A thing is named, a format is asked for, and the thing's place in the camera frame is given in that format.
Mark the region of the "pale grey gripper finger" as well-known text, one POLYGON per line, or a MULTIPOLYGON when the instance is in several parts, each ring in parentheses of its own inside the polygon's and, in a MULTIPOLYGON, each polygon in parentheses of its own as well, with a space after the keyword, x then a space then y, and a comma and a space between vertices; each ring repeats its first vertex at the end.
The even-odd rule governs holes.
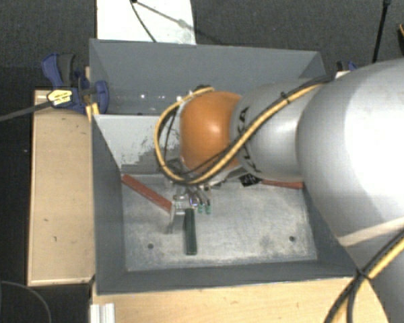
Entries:
POLYGON ((185 219, 184 211, 175 211, 171 214, 170 221, 166 228, 167 234, 174 234, 183 229, 185 219))

